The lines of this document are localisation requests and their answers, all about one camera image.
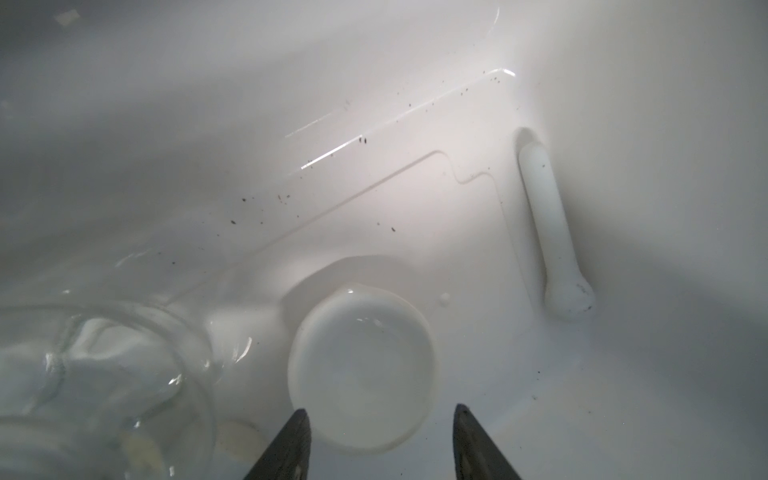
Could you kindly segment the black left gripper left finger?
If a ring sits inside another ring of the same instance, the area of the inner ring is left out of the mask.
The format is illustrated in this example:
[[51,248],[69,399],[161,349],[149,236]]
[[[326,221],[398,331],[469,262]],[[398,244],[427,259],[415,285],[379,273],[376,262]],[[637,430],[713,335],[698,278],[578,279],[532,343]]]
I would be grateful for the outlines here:
[[305,409],[296,410],[245,480],[306,480],[311,454],[311,424]]

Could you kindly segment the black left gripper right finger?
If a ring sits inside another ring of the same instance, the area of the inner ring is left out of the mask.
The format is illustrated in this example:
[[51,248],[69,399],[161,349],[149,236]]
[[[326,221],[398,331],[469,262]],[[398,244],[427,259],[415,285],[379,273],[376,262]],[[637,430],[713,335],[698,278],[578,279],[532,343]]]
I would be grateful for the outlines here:
[[521,476],[464,404],[456,405],[452,439],[458,480],[521,480]]

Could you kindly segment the white mortar bowl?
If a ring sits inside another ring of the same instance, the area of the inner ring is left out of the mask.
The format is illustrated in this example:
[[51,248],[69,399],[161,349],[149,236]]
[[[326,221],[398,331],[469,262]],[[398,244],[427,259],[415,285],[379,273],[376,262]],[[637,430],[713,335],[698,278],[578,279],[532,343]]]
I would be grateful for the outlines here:
[[341,286],[300,322],[287,363],[295,409],[313,435],[340,450],[390,450],[428,417],[439,355],[425,316],[402,297]]

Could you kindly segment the white pestle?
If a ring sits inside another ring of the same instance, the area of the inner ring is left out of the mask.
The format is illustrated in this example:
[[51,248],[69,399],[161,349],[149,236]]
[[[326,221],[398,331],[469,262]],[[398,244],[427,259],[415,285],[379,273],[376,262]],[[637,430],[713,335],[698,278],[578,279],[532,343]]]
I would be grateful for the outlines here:
[[565,321],[586,319],[596,296],[578,265],[550,157],[539,142],[525,145],[518,164],[545,267],[544,307]]

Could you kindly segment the small white cup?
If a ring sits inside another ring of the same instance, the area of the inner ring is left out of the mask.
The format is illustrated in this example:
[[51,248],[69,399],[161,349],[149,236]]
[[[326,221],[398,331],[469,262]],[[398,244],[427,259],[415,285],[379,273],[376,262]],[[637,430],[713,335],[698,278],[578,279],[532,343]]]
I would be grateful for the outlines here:
[[241,463],[255,464],[269,445],[268,439],[247,422],[226,419],[216,429],[216,450]]

